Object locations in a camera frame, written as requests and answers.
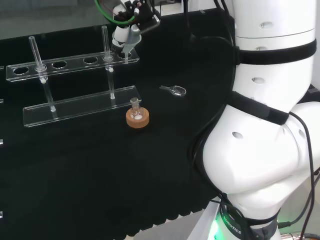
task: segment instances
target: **velcro strap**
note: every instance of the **velcro strap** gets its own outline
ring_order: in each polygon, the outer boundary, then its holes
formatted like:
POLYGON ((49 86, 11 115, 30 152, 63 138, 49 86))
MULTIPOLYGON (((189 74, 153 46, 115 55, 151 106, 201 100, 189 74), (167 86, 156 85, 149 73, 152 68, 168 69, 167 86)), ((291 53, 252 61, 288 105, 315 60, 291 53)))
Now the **velcro strap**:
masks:
POLYGON ((230 93, 227 104, 242 112, 277 125, 285 124, 289 117, 289 113, 269 107, 236 91, 230 93))
POLYGON ((273 65, 273 64, 287 64, 303 59, 310 58, 317 51, 317 40, 296 47, 290 47, 277 50, 263 50, 263 51, 237 51, 237 63, 249 65, 273 65))

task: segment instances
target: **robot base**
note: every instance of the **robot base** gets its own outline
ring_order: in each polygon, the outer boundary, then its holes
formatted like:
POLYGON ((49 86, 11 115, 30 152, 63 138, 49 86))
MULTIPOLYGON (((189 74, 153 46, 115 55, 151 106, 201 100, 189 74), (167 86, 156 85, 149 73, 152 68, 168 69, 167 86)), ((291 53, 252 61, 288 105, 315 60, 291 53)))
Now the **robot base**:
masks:
MULTIPOLYGON (((216 231, 214 235, 214 239, 208 239, 208 240, 239 240, 236 236, 234 236, 229 229, 226 227, 223 219, 221 218, 220 213, 217 214, 215 219, 217 225, 215 226, 215 223, 213 224, 213 231, 216 231)), ((270 240, 281 240, 281 235, 279 230, 277 229, 275 234, 270 240)))

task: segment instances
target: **transparent plastic shelf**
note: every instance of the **transparent plastic shelf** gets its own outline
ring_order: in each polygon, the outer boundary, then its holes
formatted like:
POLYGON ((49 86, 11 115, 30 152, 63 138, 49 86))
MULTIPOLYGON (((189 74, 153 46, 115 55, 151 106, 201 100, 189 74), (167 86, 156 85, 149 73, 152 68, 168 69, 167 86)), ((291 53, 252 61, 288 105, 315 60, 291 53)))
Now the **transparent plastic shelf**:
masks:
MULTIPOLYGON (((125 58, 109 52, 112 60, 106 61, 104 59, 105 52, 90 53, 78 56, 68 56, 49 60, 43 60, 43 65, 46 66, 45 74, 47 76, 65 74, 76 71, 83 71, 89 69, 103 68, 108 66, 122 65, 135 63, 139 61, 139 56, 135 49, 132 49, 128 56, 127 62, 125 58)), ((6 80, 10 82, 23 81, 39 77, 39 72, 36 71, 37 63, 28 62, 16 65, 8 65, 6 67, 6 80)))
POLYGON ((114 99, 110 91, 55 101, 55 111, 51 111, 49 103, 23 108, 23 123, 26 127, 71 119, 83 115, 98 113, 110 109, 130 106, 132 98, 141 99, 135 86, 114 90, 114 99))

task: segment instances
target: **green led light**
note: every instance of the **green led light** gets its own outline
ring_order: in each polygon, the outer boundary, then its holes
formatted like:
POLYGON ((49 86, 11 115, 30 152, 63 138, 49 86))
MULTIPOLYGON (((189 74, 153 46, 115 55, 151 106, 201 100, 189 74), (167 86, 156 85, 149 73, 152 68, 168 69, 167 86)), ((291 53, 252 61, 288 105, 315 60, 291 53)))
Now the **green led light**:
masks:
POLYGON ((219 226, 216 220, 214 220, 211 224, 211 228, 209 231, 209 236, 208 236, 208 240, 214 240, 215 239, 215 235, 219 230, 219 226))

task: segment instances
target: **clear acrylic rack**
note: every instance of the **clear acrylic rack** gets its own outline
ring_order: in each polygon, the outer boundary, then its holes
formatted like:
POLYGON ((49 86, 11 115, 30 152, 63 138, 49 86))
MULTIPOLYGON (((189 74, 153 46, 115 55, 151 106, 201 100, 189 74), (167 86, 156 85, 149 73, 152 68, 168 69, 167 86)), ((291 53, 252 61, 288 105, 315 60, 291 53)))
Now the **clear acrylic rack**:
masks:
POLYGON ((135 86, 114 89, 113 66, 135 63, 139 60, 138 54, 132 47, 125 57, 110 51, 108 29, 102 26, 103 52, 85 55, 61 57, 42 61, 34 36, 29 37, 30 46, 35 62, 8 65, 6 80, 10 82, 24 81, 39 78, 47 99, 46 103, 23 108, 23 123, 26 127, 33 127, 83 115, 98 113, 131 105, 132 98, 141 100, 135 86), (48 84, 48 76, 84 71, 96 68, 105 68, 109 91, 79 96, 60 101, 54 101, 48 84))

